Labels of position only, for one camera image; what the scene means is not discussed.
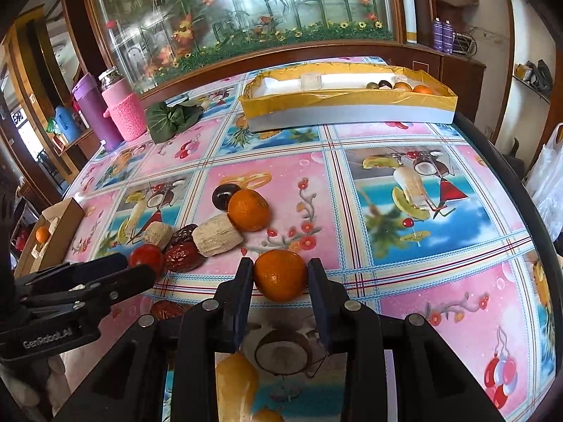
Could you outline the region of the small orange mandarin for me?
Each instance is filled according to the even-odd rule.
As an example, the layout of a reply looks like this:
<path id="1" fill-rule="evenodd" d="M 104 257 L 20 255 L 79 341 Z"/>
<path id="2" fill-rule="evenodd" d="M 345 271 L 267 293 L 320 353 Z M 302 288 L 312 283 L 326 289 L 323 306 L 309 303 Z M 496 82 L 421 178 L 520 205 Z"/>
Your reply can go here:
<path id="1" fill-rule="evenodd" d="M 41 226 L 35 232 L 35 239 L 38 244 L 45 244 L 51 237 L 51 232 L 48 226 Z"/>

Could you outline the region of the red cherry tomato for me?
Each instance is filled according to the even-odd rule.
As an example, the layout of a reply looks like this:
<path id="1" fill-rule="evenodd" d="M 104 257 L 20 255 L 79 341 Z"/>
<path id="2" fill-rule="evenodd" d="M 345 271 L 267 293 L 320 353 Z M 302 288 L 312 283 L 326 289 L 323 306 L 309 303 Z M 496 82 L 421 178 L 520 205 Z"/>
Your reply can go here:
<path id="1" fill-rule="evenodd" d="M 156 279 L 164 273 L 165 257 L 162 250 L 154 244 L 143 244 L 136 247 L 129 256 L 129 266 L 146 265 L 150 267 Z"/>

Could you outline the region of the beige puffed cake piece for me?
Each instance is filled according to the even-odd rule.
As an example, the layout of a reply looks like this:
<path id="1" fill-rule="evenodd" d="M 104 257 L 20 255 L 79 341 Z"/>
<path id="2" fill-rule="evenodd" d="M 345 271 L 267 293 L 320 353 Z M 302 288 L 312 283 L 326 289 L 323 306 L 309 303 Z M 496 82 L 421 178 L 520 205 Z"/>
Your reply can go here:
<path id="1" fill-rule="evenodd" d="M 175 229 L 163 222 L 152 222 L 145 231 L 143 231 L 142 239 L 146 244 L 151 244 L 157 246 L 161 250 L 164 250 L 173 234 L 175 233 Z"/>

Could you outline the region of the beige puffed cake chunk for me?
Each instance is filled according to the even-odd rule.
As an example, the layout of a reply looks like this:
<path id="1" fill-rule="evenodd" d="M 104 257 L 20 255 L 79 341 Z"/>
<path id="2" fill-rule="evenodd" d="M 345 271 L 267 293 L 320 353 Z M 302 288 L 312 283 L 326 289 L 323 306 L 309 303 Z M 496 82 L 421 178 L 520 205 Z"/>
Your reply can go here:
<path id="1" fill-rule="evenodd" d="M 204 257 L 224 254 L 243 242 L 242 234 L 226 213 L 201 223 L 192 232 L 192 238 L 198 252 Z"/>

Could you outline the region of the cardboard tray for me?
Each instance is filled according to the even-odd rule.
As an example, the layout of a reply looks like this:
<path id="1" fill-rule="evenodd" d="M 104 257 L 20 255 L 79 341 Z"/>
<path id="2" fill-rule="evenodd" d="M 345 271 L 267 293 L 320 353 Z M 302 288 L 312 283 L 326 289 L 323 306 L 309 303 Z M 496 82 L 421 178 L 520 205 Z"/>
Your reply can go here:
<path id="1" fill-rule="evenodd" d="M 84 215 L 84 210 L 73 198 L 42 211 L 19 257 L 14 277 L 60 264 Z"/>

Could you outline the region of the dark red jujube date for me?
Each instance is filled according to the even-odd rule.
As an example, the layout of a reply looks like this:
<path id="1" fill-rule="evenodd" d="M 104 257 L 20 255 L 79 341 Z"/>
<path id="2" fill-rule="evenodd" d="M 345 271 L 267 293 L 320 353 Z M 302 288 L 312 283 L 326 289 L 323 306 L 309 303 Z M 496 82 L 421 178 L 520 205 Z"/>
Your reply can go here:
<path id="1" fill-rule="evenodd" d="M 164 250 L 164 269 L 172 273 L 189 273 L 205 262 L 206 258 L 198 251 L 193 232 L 196 224 L 189 224 L 175 231 Z"/>

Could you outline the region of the fruit print tablecloth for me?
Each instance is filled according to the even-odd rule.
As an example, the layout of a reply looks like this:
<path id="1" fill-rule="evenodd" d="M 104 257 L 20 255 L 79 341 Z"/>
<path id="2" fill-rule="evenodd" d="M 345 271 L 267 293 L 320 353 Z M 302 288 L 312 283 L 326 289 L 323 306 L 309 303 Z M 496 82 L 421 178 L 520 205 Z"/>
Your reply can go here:
<path id="1" fill-rule="evenodd" d="M 189 273 L 115 305 L 98 341 L 64 357 L 72 388 L 159 300 L 193 306 L 242 257 L 290 250 L 377 313 L 417 313 L 449 343 L 508 421 L 524 421 L 556 375 L 555 323 L 535 240 L 514 197 L 455 127 L 403 121 L 253 133 L 240 105 L 250 73 L 189 91 L 200 122 L 98 149 L 69 195 L 85 215 L 71 262 L 143 244 L 152 222 L 180 229 L 219 214 L 218 185 L 258 192 L 272 219 Z"/>

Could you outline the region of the dark plum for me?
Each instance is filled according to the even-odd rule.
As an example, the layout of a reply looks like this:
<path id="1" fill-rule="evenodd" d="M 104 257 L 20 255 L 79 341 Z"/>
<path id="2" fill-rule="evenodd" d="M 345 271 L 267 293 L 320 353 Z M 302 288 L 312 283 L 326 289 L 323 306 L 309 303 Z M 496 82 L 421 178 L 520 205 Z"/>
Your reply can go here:
<path id="1" fill-rule="evenodd" d="M 228 211 L 232 196 L 240 191 L 240 186 L 233 183 L 218 185 L 212 193 L 212 203 L 220 211 Z"/>

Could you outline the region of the blue kettle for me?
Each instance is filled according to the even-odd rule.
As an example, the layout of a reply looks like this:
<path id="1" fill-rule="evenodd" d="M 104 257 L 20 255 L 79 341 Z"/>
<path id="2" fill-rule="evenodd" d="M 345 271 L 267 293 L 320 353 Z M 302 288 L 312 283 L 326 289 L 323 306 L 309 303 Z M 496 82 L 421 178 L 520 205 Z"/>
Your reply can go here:
<path id="1" fill-rule="evenodd" d="M 59 105 L 55 108 L 55 123 L 69 143 L 75 142 L 82 135 L 74 115 L 64 106 Z"/>

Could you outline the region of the pink sleeved jar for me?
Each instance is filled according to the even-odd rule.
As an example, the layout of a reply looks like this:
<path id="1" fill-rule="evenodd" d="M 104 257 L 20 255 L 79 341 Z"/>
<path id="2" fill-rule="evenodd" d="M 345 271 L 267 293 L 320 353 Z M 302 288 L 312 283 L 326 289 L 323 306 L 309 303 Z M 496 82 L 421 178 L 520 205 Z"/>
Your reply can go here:
<path id="1" fill-rule="evenodd" d="M 145 111 L 137 94 L 118 68 L 112 67 L 102 72 L 98 79 L 102 98 L 107 105 L 103 116 L 113 120 L 123 139 L 133 141 L 146 133 Z"/>

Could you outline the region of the green leafy vegetable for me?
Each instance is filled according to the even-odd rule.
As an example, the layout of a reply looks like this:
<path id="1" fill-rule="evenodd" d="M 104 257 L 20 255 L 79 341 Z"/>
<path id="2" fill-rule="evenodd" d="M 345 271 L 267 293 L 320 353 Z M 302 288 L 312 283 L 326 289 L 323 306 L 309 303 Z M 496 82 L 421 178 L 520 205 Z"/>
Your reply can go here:
<path id="1" fill-rule="evenodd" d="M 146 125 L 154 143 L 173 139 L 194 126 L 201 119 L 204 108 L 193 100 L 168 106 L 157 102 L 145 110 Z"/>

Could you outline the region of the purple thermos bottle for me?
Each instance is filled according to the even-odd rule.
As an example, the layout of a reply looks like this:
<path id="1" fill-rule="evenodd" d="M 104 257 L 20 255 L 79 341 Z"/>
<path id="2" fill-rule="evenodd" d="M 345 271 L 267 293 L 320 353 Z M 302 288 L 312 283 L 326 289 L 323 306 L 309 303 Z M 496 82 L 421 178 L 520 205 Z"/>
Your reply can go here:
<path id="1" fill-rule="evenodd" d="M 111 117 L 104 116 L 108 105 L 98 90 L 94 77 L 85 73 L 72 88 L 71 93 L 104 149 L 111 153 L 118 148 L 124 142 L 123 136 Z"/>

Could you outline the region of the yellow silver long box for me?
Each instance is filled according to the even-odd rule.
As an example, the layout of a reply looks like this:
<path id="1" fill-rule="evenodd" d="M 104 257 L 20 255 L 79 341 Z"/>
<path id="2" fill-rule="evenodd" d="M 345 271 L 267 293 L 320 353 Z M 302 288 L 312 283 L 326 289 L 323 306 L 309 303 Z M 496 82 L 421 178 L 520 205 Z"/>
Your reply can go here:
<path id="1" fill-rule="evenodd" d="M 300 63 L 259 73 L 240 105 L 251 130 L 403 121 L 450 124 L 458 97 L 425 71 L 371 63 Z"/>

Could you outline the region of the white plastic bag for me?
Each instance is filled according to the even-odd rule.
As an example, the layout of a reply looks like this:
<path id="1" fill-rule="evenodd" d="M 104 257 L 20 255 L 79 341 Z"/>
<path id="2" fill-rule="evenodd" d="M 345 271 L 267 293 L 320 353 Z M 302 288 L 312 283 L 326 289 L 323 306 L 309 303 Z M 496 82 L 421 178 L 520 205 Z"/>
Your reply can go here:
<path id="1" fill-rule="evenodd" d="M 562 232 L 562 157 L 562 124 L 559 123 L 525 178 L 525 188 L 552 241 Z"/>

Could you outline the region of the purple spray cans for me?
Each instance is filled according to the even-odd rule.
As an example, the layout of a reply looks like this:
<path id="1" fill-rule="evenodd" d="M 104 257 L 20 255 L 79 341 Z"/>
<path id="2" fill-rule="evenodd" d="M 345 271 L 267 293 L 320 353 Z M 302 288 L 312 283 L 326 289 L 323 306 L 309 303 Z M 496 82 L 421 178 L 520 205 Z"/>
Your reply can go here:
<path id="1" fill-rule="evenodd" d="M 454 30 L 449 20 L 442 21 L 436 17 L 433 21 L 433 48 L 446 55 L 453 51 Z"/>

